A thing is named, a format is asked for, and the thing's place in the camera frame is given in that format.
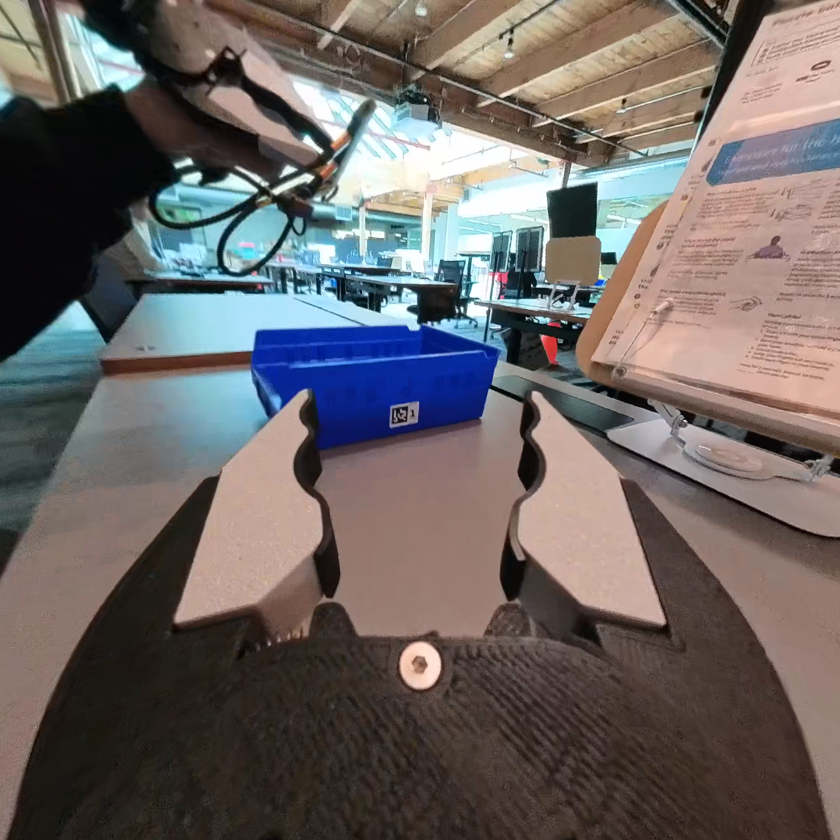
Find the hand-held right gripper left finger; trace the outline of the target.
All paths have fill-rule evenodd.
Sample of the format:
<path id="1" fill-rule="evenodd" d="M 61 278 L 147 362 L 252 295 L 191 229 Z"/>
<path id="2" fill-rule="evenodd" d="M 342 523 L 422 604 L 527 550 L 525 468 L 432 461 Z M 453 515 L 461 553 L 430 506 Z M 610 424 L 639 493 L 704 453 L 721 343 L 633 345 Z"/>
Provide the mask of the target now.
<path id="1" fill-rule="evenodd" d="M 265 636 L 305 636 L 334 597 L 340 557 L 322 465 L 316 399 L 296 394 L 223 467 L 174 627 L 248 618 Z"/>

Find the person's left forearm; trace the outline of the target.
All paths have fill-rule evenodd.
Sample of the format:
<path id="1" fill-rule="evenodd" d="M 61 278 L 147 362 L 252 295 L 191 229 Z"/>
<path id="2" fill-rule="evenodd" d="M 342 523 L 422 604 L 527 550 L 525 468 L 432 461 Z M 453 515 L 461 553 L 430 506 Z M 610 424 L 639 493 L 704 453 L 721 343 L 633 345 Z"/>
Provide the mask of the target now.
<path id="1" fill-rule="evenodd" d="M 2 106 L 2 361 L 87 292 L 100 253 L 130 228 L 130 205 L 173 183 L 170 157 L 131 109 L 153 91 Z"/>

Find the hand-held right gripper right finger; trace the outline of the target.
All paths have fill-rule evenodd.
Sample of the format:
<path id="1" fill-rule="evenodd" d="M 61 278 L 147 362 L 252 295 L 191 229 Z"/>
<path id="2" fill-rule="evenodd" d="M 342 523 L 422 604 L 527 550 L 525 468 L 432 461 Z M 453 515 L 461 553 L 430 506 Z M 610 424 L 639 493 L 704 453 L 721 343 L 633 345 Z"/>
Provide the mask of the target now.
<path id="1" fill-rule="evenodd" d="M 539 392 L 524 398 L 521 495 L 513 502 L 500 585 L 549 636 L 600 627 L 662 635 L 667 616 L 622 478 Z"/>

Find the black usb cable orange plugs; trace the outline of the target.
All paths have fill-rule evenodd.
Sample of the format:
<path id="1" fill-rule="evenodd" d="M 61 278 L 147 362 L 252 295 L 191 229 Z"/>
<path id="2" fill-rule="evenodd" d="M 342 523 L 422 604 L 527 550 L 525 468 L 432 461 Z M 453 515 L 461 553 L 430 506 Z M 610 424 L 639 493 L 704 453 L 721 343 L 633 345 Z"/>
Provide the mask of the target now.
<path id="1" fill-rule="evenodd" d="M 205 86 L 178 86 L 171 81 L 162 80 L 164 88 L 182 99 L 189 109 L 208 118 L 209 122 L 224 123 L 205 111 Z M 172 230 L 186 231 L 204 228 L 226 222 L 224 231 L 219 235 L 216 246 L 217 269 L 228 277 L 242 278 L 262 270 L 280 252 L 290 235 L 303 235 L 313 216 L 316 203 L 325 203 L 338 191 L 340 179 L 352 159 L 356 148 L 368 130 L 375 115 L 377 105 L 372 99 L 365 99 L 353 112 L 350 122 L 337 138 L 332 138 L 323 131 L 323 154 L 310 165 L 287 162 L 287 167 L 280 175 L 267 180 L 235 168 L 230 171 L 211 168 L 204 164 L 191 162 L 176 168 L 181 182 L 189 175 L 199 175 L 199 185 L 210 186 L 234 176 L 250 186 L 250 193 L 229 209 L 210 217 L 177 220 L 166 215 L 159 208 L 162 190 L 154 193 L 149 200 L 151 215 L 156 223 Z M 235 269 L 228 264 L 226 248 L 228 240 L 241 225 L 260 211 L 274 207 L 284 218 L 285 223 L 276 242 L 256 262 Z"/>

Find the black monitor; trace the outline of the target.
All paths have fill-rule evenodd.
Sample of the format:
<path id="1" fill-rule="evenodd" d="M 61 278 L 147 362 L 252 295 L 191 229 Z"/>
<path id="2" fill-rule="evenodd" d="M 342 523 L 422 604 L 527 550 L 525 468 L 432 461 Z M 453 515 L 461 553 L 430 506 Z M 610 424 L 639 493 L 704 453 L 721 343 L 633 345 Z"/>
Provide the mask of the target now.
<path id="1" fill-rule="evenodd" d="M 598 207 L 596 182 L 548 191 L 546 199 L 551 239 L 595 235 Z"/>

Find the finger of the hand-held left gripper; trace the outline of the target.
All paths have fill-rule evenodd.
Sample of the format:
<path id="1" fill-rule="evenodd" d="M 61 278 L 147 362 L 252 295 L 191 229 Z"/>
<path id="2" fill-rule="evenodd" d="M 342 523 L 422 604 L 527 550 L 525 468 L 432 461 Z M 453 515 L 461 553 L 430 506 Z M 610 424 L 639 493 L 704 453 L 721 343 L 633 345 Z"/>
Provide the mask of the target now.
<path id="1" fill-rule="evenodd" d="M 310 165 L 323 154 L 321 124 L 262 49 L 222 49 L 206 68 L 205 111 L 255 137 L 267 157 Z"/>

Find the printed instruction sheets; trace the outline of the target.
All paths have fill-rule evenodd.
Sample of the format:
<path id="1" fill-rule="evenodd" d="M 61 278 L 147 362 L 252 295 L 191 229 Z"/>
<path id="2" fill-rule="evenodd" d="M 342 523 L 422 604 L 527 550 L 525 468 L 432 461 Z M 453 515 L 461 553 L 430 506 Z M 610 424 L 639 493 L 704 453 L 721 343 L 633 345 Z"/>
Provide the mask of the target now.
<path id="1" fill-rule="evenodd" d="M 592 353 L 838 417 L 839 8 L 766 16 Z"/>

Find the wooden document stand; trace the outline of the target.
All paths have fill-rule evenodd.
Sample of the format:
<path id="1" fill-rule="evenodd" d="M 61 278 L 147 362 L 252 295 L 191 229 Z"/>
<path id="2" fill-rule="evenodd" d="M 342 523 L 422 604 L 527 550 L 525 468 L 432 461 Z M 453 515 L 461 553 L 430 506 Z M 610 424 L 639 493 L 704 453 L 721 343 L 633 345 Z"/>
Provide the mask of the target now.
<path id="1" fill-rule="evenodd" d="M 772 14 L 807 4 L 777 2 Z M 733 22 L 731 35 L 742 35 L 747 41 L 735 42 L 725 51 L 725 59 L 734 60 L 734 69 L 721 67 L 694 149 L 757 29 L 771 15 L 760 4 L 748 2 L 740 3 L 738 13 L 741 17 Z M 640 430 L 612 432 L 608 437 L 795 529 L 838 538 L 838 474 L 832 470 L 839 452 L 838 417 L 781 409 L 651 374 L 626 376 L 619 369 L 593 363 L 592 353 L 621 303 L 665 207 L 643 221 L 626 247 L 577 346 L 578 361 L 591 379 L 643 397 L 659 415 L 659 419 L 643 423 Z"/>
<path id="2" fill-rule="evenodd" d="M 570 308 L 581 287 L 593 287 L 601 268 L 601 240 L 596 236 L 551 238 L 544 258 L 544 279 L 551 286 L 549 309 L 556 303 L 561 286 L 572 286 Z"/>

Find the person's left hand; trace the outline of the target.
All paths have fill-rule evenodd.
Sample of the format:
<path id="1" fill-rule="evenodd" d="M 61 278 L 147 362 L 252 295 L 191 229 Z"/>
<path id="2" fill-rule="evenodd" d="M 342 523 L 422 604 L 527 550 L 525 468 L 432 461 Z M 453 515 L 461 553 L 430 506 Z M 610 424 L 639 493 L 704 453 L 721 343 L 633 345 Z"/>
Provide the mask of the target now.
<path id="1" fill-rule="evenodd" d="M 286 167 L 265 156 L 256 140 L 224 123 L 209 122 L 174 93 L 146 79 L 123 93 L 126 108 L 156 149 L 172 159 L 230 171 L 235 168 L 272 180 Z"/>

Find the black office chair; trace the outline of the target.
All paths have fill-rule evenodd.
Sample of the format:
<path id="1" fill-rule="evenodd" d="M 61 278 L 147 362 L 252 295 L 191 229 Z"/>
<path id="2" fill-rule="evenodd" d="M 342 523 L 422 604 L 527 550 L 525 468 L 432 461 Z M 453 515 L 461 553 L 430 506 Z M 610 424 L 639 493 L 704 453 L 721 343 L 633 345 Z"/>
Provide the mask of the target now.
<path id="1" fill-rule="evenodd" d="M 442 259 L 435 277 L 426 285 L 413 289 L 416 304 L 409 311 L 416 315 L 418 324 L 432 325 L 451 320 L 466 321 L 478 328 L 478 321 L 467 312 L 472 283 L 466 280 L 465 271 L 464 260 Z"/>

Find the ceiling projector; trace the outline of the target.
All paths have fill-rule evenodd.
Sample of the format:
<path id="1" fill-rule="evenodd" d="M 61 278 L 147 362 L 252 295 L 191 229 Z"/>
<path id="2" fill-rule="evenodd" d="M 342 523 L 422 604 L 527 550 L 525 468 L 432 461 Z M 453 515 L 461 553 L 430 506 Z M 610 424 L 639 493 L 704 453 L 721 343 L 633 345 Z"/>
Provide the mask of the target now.
<path id="1" fill-rule="evenodd" d="M 399 91 L 392 106 L 391 126 L 393 131 L 409 133 L 410 130 L 425 130 L 427 125 L 439 125 L 439 110 L 425 92 L 407 87 Z"/>

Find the blue plastic bin white tag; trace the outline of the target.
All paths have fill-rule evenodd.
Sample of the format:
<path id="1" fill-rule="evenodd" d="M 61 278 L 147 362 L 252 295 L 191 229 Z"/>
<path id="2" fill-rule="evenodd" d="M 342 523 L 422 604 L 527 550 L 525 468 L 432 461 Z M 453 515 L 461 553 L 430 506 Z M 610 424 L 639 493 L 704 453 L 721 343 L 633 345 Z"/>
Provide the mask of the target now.
<path id="1" fill-rule="evenodd" d="M 498 360 L 428 326 L 357 325 L 259 330 L 250 370 L 268 417 L 313 394 L 323 449 L 480 419 Z"/>

